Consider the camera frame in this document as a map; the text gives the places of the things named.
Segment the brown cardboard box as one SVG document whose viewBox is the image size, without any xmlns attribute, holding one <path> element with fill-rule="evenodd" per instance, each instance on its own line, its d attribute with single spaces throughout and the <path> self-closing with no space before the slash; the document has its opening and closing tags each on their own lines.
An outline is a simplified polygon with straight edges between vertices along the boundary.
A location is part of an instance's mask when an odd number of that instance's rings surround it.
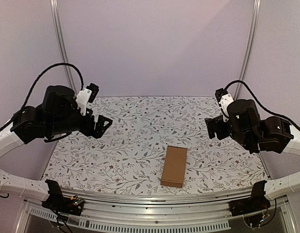
<svg viewBox="0 0 300 233">
<path fill-rule="evenodd" d="M 168 146 L 160 184 L 182 188 L 186 170 L 187 148 Z"/>
</svg>

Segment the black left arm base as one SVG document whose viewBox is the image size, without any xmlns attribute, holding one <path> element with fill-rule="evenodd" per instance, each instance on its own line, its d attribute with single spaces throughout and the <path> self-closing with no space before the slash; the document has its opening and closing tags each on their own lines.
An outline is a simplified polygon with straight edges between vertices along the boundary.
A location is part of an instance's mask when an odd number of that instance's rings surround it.
<svg viewBox="0 0 300 233">
<path fill-rule="evenodd" d="M 85 200 L 77 195 L 64 197 L 63 195 L 50 194 L 46 201 L 42 202 L 42 207 L 55 212 L 81 216 Z"/>
</svg>

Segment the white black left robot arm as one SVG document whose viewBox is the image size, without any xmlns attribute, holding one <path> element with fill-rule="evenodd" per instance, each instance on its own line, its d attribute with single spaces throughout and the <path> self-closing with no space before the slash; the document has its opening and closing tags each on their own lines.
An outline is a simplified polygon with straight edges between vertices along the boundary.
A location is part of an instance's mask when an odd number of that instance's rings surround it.
<svg viewBox="0 0 300 233">
<path fill-rule="evenodd" d="M 90 84 L 78 94 L 66 86 L 47 87 L 42 103 L 36 107 L 24 105 L 0 129 L 0 158 L 35 139 L 46 143 L 61 140 L 73 132 L 86 137 L 101 138 L 113 121 L 95 117 L 87 104 L 94 101 L 99 88 Z M 56 181 L 35 181 L 10 175 L 0 170 L 0 193 L 16 194 L 47 202 L 57 211 L 72 198 L 63 196 Z"/>
</svg>

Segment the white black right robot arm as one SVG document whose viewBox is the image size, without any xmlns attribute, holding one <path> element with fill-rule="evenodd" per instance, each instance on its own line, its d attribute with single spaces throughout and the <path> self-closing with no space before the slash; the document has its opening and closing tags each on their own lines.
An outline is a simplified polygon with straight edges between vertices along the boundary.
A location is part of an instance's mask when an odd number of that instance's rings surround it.
<svg viewBox="0 0 300 233">
<path fill-rule="evenodd" d="M 206 118 L 209 138 L 232 138 L 249 153 L 272 151 L 300 156 L 300 130 L 272 115 L 261 120 L 253 100 L 222 100 L 223 114 Z"/>
</svg>

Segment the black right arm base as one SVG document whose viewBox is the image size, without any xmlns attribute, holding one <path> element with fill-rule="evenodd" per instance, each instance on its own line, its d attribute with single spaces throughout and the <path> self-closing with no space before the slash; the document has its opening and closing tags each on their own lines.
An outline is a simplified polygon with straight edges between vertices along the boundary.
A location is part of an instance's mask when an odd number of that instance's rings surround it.
<svg viewBox="0 0 300 233">
<path fill-rule="evenodd" d="M 261 211 L 268 209 L 271 206 L 270 201 L 264 196 L 232 200 L 228 202 L 228 205 L 232 216 L 240 216 Z"/>
</svg>

